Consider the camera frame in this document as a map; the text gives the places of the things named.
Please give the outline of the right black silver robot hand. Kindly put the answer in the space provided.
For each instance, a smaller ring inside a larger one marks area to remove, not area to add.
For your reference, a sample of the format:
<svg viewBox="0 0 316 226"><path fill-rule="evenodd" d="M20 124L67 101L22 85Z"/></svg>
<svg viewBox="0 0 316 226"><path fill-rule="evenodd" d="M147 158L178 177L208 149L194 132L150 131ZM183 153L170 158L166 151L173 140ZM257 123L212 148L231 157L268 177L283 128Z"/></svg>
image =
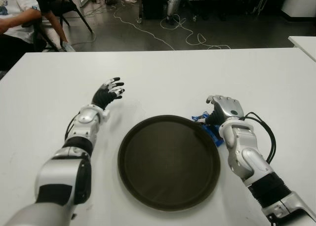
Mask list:
<svg viewBox="0 0 316 226"><path fill-rule="evenodd" d="M229 118L241 118L244 116L243 109L238 100L222 96L208 96L207 104L212 104L214 109L208 117L202 117L197 122L205 125L221 125Z"/></svg>

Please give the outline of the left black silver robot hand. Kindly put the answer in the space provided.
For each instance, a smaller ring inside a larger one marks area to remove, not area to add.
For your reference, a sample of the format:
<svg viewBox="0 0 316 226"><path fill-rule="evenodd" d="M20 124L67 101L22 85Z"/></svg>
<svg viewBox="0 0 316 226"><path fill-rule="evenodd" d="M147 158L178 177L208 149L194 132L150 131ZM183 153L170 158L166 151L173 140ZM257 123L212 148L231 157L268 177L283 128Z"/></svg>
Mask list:
<svg viewBox="0 0 316 226"><path fill-rule="evenodd" d="M104 110L112 101L122 98L122 94L125 91L123 86L124 83L120 82L120 77L109 79L99 87L91 103Z"/></svg>

